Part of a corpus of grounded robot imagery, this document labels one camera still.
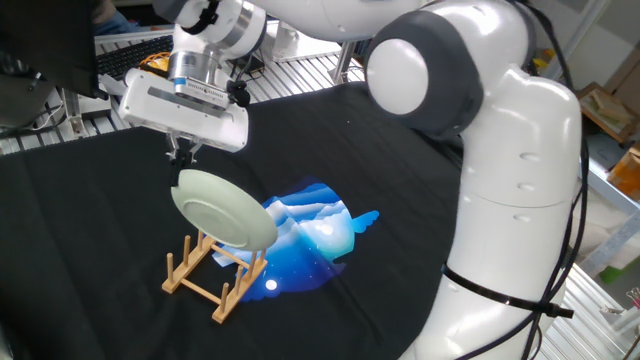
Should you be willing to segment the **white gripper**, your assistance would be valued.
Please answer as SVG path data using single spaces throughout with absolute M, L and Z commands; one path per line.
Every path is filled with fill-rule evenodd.
M 169 186 L 178 185 L 179 172 L 197 162 L 196 153 L 203 145 L 237 152 L 245 147 L 249 135 L 246 109 L 229 103 L 222 107 L 194 101 L 175 93 L 177 86 L 195 82 L 178 78 L 172 82 L 139 69 L 125 76 L 127 88 L 119 106 L 121 119 L 166 135 L 170 164 Z M 185 155 L 178 138 L 190 140 Z

